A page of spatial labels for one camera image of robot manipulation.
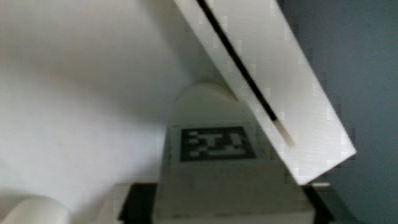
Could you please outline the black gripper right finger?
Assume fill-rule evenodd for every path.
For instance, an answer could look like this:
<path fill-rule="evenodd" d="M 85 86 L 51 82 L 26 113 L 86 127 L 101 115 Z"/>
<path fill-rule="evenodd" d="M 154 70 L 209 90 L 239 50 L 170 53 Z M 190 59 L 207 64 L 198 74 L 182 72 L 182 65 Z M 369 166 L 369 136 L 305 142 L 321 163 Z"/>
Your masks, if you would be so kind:
<path fill-rule="evenodd" d="M 342 224 L 337 194 L 330 184 L 307 184 L 301 190 L 314 207 L 312 224 Z"/>

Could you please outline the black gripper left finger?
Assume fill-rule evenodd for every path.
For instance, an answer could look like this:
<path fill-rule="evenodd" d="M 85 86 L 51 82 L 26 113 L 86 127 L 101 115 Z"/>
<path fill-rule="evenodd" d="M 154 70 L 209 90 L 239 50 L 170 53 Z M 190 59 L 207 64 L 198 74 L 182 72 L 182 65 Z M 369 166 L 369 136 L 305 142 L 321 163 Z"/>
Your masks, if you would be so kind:
<path fill-rule="evenodd" d="M 122 224 L 152 224 L 156 186 L 156 183 L 131 185 L 117 216 L 117 221 Z"/>

